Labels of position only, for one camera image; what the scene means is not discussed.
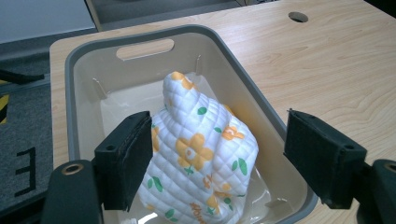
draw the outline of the table surface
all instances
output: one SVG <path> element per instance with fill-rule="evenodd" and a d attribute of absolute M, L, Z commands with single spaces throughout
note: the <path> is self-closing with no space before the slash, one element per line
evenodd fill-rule
<path fill-rule="evenodd" d="M 289 13 L 302 12 L 307 22 Z M 368 150 L 396 161 L 396 20 L 361 0 L 281 0 L 60 40 L 50 49 L 54 167 L 68 161 L 64 62 L 96 39 L 184 24 L 215 30 L 278 115 L 315 115 Z M 356 223 L 351 210 L 318 202 L 300 223 Z"/>

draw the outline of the bin handle hole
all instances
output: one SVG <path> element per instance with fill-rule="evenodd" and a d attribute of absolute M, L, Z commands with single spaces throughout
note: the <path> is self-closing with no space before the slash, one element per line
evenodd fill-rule
<path fill-rule="evenodd" d="M 174 46 L 175 41 L 173 41 L 172 39 L 162 39 L 122 47 L 117 50 L 116 55 L 119 59 L 123 61 L 128 61 L 132 59 L 148 57 L 159 53 L 165 53 L 172 50 Z"/>

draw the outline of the quilted fabric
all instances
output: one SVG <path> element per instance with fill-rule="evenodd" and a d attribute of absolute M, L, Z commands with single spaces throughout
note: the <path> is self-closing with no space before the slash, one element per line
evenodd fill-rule
<path fill-rule="evenodd" d="M 236 223 L 258 145 L 226 106 L 179 72 L 163 81 L 165 109 L 152 118 L 154 155 L 138 195 L 175 223 Z"/>

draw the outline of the yellow flower print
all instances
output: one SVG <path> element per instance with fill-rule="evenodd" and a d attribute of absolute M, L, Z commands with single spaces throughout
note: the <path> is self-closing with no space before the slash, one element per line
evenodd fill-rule
<path fill-rule="evenodd" d="M 218 200 L 216 200 L 216 197 L 214 194 L 212 194 L 207 200 L 206 200 L 206 204 L 207 206 L 209 206 L 207 208 L 207 212 L 209 212 L 210 214 L 218 214 L 220 212 L 219 210 L 219 204 L 218 204 Z"/>
<path fill-rule="evenodd" d="M 160 150 L 160 142 L 158 141 L 157 135 L 160 132 L 159 127 L 154 127 L 151 129 L 151 141 L 152 141 L 152 151 L 158 152 Z"/>
<path fill-rule="evenodd" d="M 197 89 L 188 78 L 186 78 L 183 74 L 179 72 L 173 72 L 171 75 L 171 78 L 173 80 L 181 80 L 181 85 L 184 87 L 186 90 L 191 90 L 192 88 Z"/>
<path fill-rule="evenodd" d="M 235 127 L 230 126 L 227 126 L 224 129 L 224 132 L 221 134 L 221 136 L 227 140 L 233 140 L 235 137 L 241 139 L 245 137 L 242 133 L 239 133 Z"/>
<path fill-rule="evenodd" d="M 207 175 L 202 181 L 204 182 L 204 186 L 206 189 L 212 188 L 212 176 Z"/>
<path fill-rule="evenodd" d="M 232 196 L 229 193 L 219 192 L 219 191 L 215 191 L 215 195 L 220 197 L 220 198 L 231 198 L 231 196 Z"/>
<path fill-rule="evenodd" d="M 148 205 L 146 206 L 146 208 L 150 211 L 154 211 L 155 207 L 151 204 L 148 203 Z"/>
<path fill-rule="evenodd" d="M 195 170 L 200 171 L 206 161 L 213 159 L 213 151 L 204 147 L 204 143 L 205 137 L 200 133 L 196 133 L 190 140 L 178 138 L 176 141 L 178 164 L 182 167 L 193 166 Z"/>
<path fill-rule="evenodd" d="M 222 190 L 228 191 L 231 189 L 231 185 L 229 183 L 225 183 L 221 186 Z"/>

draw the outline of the gray plastic bin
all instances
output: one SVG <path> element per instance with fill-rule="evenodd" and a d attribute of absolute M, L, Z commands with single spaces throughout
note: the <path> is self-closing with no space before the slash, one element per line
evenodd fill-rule
<path fill-rule="evenodd" d="M 219 36 L 198 25 L 92 41 L 66 60 L 70 160 L 94 149 L 127 116 L 163 108 L 163 78 L 188 74 L 199 90 L 228 105 L 259 143 L 241 223 L 293 223 L 318 197 L 283 156 L 286 128 Z M 105 211 L 107 223 L 164 223 L 135 199 L 130 213 Z"/>

